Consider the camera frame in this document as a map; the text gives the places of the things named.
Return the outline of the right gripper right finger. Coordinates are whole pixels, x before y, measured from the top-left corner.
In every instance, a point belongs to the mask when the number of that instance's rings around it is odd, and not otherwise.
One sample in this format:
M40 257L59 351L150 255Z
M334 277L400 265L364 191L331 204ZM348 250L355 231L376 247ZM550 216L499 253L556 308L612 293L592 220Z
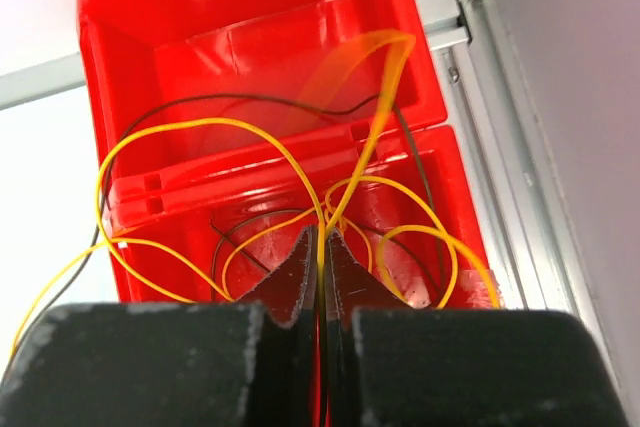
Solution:
M591 334L549 310L403 304L327 243L327 368L334 426L624 426Z

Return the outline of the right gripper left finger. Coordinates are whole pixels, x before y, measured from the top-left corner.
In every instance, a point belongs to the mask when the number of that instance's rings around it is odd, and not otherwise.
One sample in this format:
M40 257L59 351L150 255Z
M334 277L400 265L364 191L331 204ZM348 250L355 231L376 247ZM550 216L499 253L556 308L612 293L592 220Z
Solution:
M67 304L26 335L5 426L313 426L316 231L235 303Z

